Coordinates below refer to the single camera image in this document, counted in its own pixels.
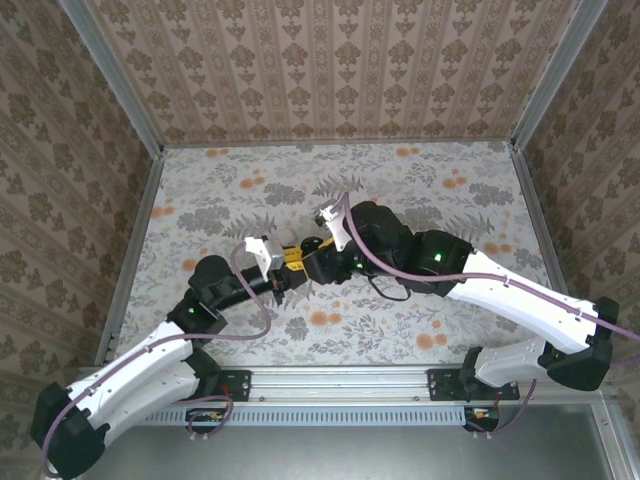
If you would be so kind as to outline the wide aluminium extrusion rail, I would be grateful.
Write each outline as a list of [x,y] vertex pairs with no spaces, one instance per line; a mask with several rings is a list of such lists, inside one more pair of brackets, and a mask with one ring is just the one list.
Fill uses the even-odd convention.
[[[429,396],[427,371],[449,369],[449,365],[422,366],[321,366],[321,367],[232,367],[216,366],[191,367],[186,362],[178,362],[162,368],[157,373],[141,374],[128,378],[118,372],[109,379],[104,378],[105,370],[93,373],[89,380],[99,385],[98,393],[112,397],[118,393],[118,405],[143,407],[151,412],[169,405],[204,405],[214,407],[233,403],[235,405],[393,405],[436,404],[463,405],[489,404],[490,401],[433,401]],[[247,402],[236,402],[227,396],[207,396],[197,398],[194,393],[199,382],[206,376],[221,370],[250,370],[252,385]],[[531,383],[525,380],[517,383],[520,399],[524,388]]]

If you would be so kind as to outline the aluminium frame post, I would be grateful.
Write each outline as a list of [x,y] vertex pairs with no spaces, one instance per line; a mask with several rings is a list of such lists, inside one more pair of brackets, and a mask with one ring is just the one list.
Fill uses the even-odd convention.
[[522,153],[531,140],[607,2],[608,0],[580,0],[511,135],[516,153]]
[[160,139],[157,129],[127,75],[124,61],[117,58],[87,1],[59,0],[59,3],[113,91],[151,159],[158,160],[162,156],[164,142]]

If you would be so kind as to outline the grey metal sheet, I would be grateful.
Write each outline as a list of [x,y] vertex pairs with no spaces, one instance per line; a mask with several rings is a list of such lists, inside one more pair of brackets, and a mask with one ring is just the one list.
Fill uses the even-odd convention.
[[461,427],[137,427],[79,480],[640,480],[640,451],[585,405],[530,406],[486,437]]

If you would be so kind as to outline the aluminium frame side rail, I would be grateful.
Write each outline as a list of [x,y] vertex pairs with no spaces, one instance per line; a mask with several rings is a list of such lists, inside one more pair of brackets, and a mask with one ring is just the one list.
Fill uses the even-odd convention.
[[153,159],[149,177],[141,198],[138,213],[131,231],[124,263],[112,297],[99,346],[94,357],[94,366],[101,366],[114,357],[119,332],[125,319],[135,275],[144,245],[146,231],[151,219],[155,198],[164,167],[163,151]]
[[511,297],[509,314],[561,352],[577,354],[589,348],[588,341],[596,331],[596,324],[583,318],[593,303],[568,293],[524,155],[514,148],[510,152],[550,285],[521,278],[503,286],[503,292]]

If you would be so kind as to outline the black electronics connector box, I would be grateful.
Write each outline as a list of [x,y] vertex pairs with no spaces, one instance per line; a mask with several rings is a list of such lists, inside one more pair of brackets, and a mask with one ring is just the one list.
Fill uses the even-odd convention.
[[208,437],[225,423],[227,409],[224,407],[190,409],[186,411],[186,429],[191,435]]
[[469,432],[493,432],[498,428],[500,414],[496,407],[465,407],[465,424]]

